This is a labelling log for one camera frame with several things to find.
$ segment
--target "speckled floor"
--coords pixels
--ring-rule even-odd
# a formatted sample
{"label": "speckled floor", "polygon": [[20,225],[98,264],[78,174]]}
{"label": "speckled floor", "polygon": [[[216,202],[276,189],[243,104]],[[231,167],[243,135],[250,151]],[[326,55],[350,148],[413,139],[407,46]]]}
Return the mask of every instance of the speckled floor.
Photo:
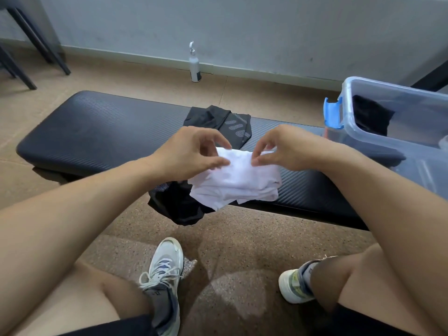
{"label": "speckled floor", "polygon": [[[69,96],[94,90],[183,106],[211,104],[252,116],[323,125],[329,91],[69,56],[65,76],[33,51],[15,56],[38,89],[0,70],[0,208],[52,189],[15,153],[19,141]],[[194,226],[154,212],[147,195],[118,217],[83,255],[100,269],[136,280],[161,239],[176,237],[188,269],[180,285],[181,335],[307,335],[315,306],[286,303],[278,275],[316,257],[363,251],[369,232],[228,206]]]}

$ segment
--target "chair leg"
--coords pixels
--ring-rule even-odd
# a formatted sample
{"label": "chair leg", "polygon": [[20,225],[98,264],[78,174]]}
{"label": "chair leg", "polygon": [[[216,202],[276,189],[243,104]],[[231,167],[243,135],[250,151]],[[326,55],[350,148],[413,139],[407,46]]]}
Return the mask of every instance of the chair leg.
{"label": "chair leg", "polygon": [[66,75],[69,75],[71,72],[65,62],[62,60],[62,58],[59,56],[57,52],[55,52],[51,46],[48,44],[48,42],[45,40],[45,37],[43,36],[40,29],[34,24],[28,16],[21,10],[17,9],[17,11],[20,13],[22,18],[25,20],[25,22],[28,24],[28,26],[31,28],[31,30],[34,32],[35,36],[40,40],[40,42],[43,44],[43,46],[47,49],[48,54],[53,58],[53,61],[56,61],[57,64],[62,68],[64,73]]}
{"label": "chair leg", "polygon": [[46,62],[53,63],[52,58],[48,54],[45,47],[41,44],[39,39],[36,37],[36,35],[33,33],[33,30],[28,26],[25,19],[20,15],[18,10],[16,8],[8,8],[8,13],[12,16],[14,21],[17,22],[17,24],[20,26],[20,28],[23,30],[23,32],[26,34],[26,36],[30,39],[31,43],[36,47],[36,49],[39,51],[39,53],[43,56]]}
{"label": "chair leg", "polygon": [[0,65],[3,66],[4,69],[6,69],[8,71],[9,74],[11,74],[11,76],[13,78],[16,78],[17,76],[15,75],[15,73],[13,72],[13,70],[11,68],[9,68],[9,66],[3,62],[0,61]]}
{"label": "chair leg", "polygon": [[25,74],[25,72],[20,68],[18,64],[14,61],[8,51],[0,46],[0,60],[4,66],[8,66],[14,74],[17,74],[24,84],[28,86],[30,90],[36,90],[36,85],[31,81],[31,79]]}

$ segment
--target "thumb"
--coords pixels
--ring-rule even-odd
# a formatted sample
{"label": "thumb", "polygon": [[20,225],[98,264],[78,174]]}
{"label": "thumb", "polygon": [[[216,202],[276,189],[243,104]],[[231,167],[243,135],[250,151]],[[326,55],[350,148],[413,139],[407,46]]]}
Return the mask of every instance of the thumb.
{"label": "thumb", "polygon": [[252,160],[252,166],[277,164],[278,152],[264,153]]}
{"label": "thumb", "polygon": [[206,170],[211,168],[220,168],[222,166],[230,165],[230,160],[223,157],[204,157],[204,168]]}

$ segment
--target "textured black upholstery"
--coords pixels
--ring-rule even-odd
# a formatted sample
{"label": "textured black upholstery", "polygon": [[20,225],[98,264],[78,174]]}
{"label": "textured black upholstery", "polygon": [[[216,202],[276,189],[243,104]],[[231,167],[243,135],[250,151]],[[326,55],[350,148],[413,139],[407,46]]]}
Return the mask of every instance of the textured black upholstery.
{"label": "textured black upholstery", "polygon": [[[33,129],[17,153],[39,169],[85,177],[153,153],[183,124],[188,107],[82,91],[71,96]],[[251,119],[252,137],[243,150],[281,121]],[[322,128],[292,124],[315,134]],[[244,207],[359,229],[364,223],[333,183],[316,171],[281,170],[276,202]]]}

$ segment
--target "clear plastic container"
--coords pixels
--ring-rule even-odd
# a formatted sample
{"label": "clear plastic container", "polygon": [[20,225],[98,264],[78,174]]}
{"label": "clear plastic container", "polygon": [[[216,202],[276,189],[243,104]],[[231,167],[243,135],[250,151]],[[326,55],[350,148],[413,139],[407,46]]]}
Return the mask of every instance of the clear plastic container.
{"label": "clear plastic container", "polygon": [[326,138],[448,199],[448,95],[350,77],[323,112]]}

